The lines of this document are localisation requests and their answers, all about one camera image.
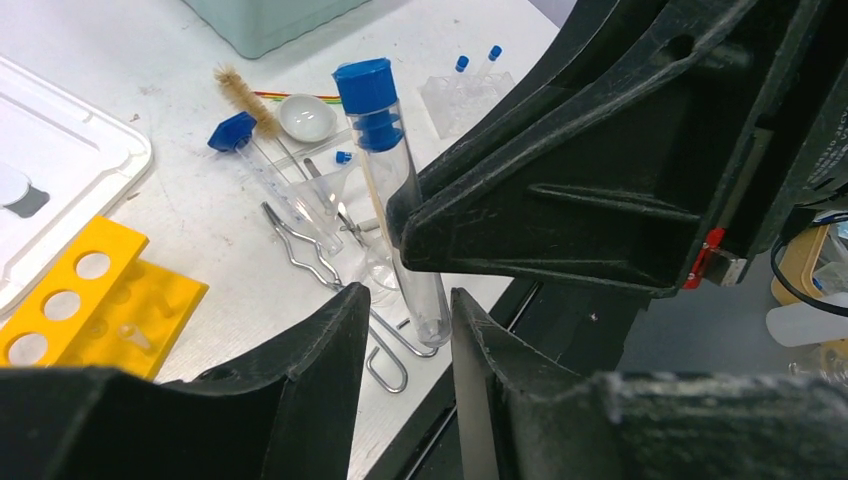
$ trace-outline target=blue cap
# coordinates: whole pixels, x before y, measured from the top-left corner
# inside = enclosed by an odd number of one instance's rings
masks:
[[[456,59],[456,69],[457,72],[462,73],[465,71],[465,67],[468,66],[468,57],[465,55],[460,55],[459,58]]]
[[[336,163],[339,165],[347,165],[352,158],[353,154],[350,152],[343,152],[341,150],[336,151]]]
[[[342,107],[348,115],[363,115],[397,102],[391,62],[387,58],[342,65],[333,73]]]
[[[221,122],[206,145],[219,152],[232,152],[247,145],[255,126],[256,119],[247,112],[241,112]]]
[[[490,62],[494,62],[495,60],[497,60],[497,59],[498,59],[498,57],[500,57],[500,56],[501,56],[501,53],[503,53],[503,48],[501,48],[501,46],[500,46],[500,45],[495,45],[495,46],[494,46],[494,47],[492,47],[492,49],[489,51],[489,61],[490,61]]]

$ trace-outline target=metal tongs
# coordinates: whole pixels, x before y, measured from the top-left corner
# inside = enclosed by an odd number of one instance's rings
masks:
[[[288,254],[288,257],[289,257],[289,262],[292,265],[294,265],[297,268],[308,271],[309,273],[312,274],[313,277],[315,277],[316,280],[318,280],[318,282],[321,285],[323,285],[325,288],[327,288],[329,290],[332,290],[333,292],[337,293],[345,287],[345,285],[341,281],[341,278],[339,277],[339,272],[324,257],[324,254],[321,251],[321,245],[318,243],[317,240],[315,240],[312,237],[303,235],[302,233],[298,233],[293,228],[291,228],[289,225],[287,225],[285,222],[283,222],[282,219],[280,219],[280,217],[277,215],[277,213],[274,212],[274,209],[271,208],[271,206],[268,205],[267,202],[262,202],[262,210],[265,212],[265,216],[268,218],[268,222],[271,223],[271,226],[274,228],[274,231],[277,232],[277,235],[283,241],[283,245],[285,245],[286,253]],[[292,249],[291,240],[289,239],[289,236],[295,238],[296,240],[300,240],[302,242],[311,244],[315,248],[315,255],[318,259],[318,262],[321,263],[321,265],[323,266],[323,268],[327,272],[329,272],[329,274],[332,278],[328,280],[327,277],[325,277],[323,274],[321,274],[321,272],[319,272],[318,269],[316,269],[313,265],[310,265],[308,263],[303,263],[300,260],[298,260],[297,258],[295,258],[294,250]],[[413,353],[418,352],[418,353],[415,353],[416,355],[421,356],[421,357],[432,357],[433,355],[436,354],[437,350],[433,350],[432,352],[420,352],[420,351],[417,351],[417,350],[413,350],[415,347],[412,346],[409,343],[409,341],[406,340],[406,338],[403,335],[400,334],[400,332],[397,332],[394,328],[391,327],[391,325],[389,325],[388,322],[386,322],[382,317],[377,315],[377,313],[374,311],[374,309],[371,309],[371,316],[373,316],[380,323],[380,325],[382,325],[384,328],[389,330],[389,333],[391,333],[392,336],[394,336],[395,338],[398,338],[399,340],[402,340],[402,343],[404,344],[404,346],[408,345],[407,348],[412,347],[412,349],[410,349],[410,350],[413,351]],[[386,344],[386,342],[377,334],[377,332],[374,330],[374,328],[371,327],[370,325],[368,326],[368,333],[371,335],[371,337],[374,339],[374,341],[377,342],[377,345],[379,345],[379,347],[374,347],[374,349],[368,355],[368,358],[365,362],[365,368],[368,370],[368,373],[370,373],[371,376],[374,377],[374,380],[376,380],[377,383],[379,383],[380,386],[383,387],[383,389],[386,390],[387,392],[389,392],[389,393],[400,393],[400,392],[404,391],[406,389],[406,385],[409,381],[409,373],[406,370],[406,366],[404,366],[403,362],[397,357],[397,355],[395,355],[395,353],[392,351],[392,349],[389,348],[389,346]],[[374,365],[373,365],[374,357],[377,356],[377,354],[380,352],[381,348],[386,352],[386,354],[389,356],[389,358],[392,360],[392,362],[395,364],[395,366],[398,368],[398,370],[400,370],[401,382],[400,382],[400,385],[398,385],[396,387],[389,384],[386,381],[386,379],[383,378],[374,369]]]

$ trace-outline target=white tray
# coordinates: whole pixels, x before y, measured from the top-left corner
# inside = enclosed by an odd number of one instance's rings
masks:
[[[144,173],[152,151],[144,135],[3,57],[0,145],[2,314]],[[20,208],[24,202],[14,202],[30,188],[27,181],[36,200]],[[37,208],[39,191],[49,199]]]

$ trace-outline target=white bottle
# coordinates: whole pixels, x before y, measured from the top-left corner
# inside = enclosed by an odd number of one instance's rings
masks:
[[[848,293],[828,295],[821,301],[848,307]],[[766,314],[766,326],[771,336],[784,347],[848,338],[848,317],[827,313],[803,302],[770,310]]]

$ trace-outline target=black cable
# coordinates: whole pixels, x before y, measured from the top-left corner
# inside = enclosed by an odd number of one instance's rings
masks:
[[[830,218],[824,222],[819,222],[813,224],[813,227],[821,227],[825,225],[832,225],[834,223],[844,222],[846,219],[844,216],[835,216]],[[848,308],[840,307],[837,305],[833,305],[832,303],[822,302],[821,300],[816,300],[815,298],[801,292],[797,288],[795,288],[790,282],[789,279],[780,271],[780,268],[777,266],[777,254],[781,249],[786,247],[789,244],[789,240],[783,238],[782,236],[778,236],[777,241],[774,242],[774,245],[771,247],[771,271],[774,273],[774,277],[777,278],[777,281],[783,285],[789,293],[794,295],[798,300],[806,303],[807,305],[822,310],[827,313],[831,313],[833,315],[839,315],[841,317],[848,317]]]

